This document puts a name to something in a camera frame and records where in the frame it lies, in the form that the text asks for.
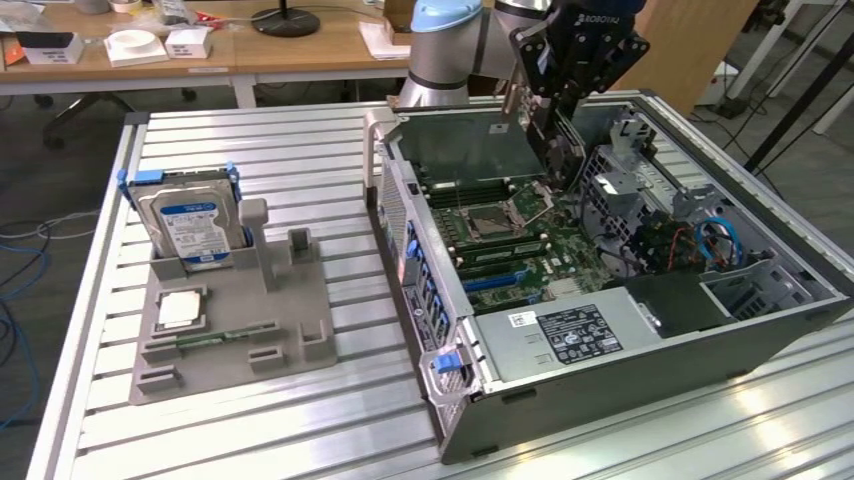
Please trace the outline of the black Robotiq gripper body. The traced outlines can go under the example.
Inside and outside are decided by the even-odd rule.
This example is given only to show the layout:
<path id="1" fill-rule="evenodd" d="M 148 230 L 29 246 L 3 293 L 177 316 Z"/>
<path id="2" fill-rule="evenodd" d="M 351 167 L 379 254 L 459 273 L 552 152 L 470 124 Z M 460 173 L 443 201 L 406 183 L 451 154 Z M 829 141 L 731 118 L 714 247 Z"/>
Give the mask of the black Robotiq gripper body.
<path id="1" fill-rule="evenodd" d="M 554 1 L 547 10 L 547 22 L 559 29 L 562 66 L 568 92 L 571 69 L 588 60 L 602 41 L 644 39 L 635 31 L 635 17 L 644 8 L 642 1 Z"/>

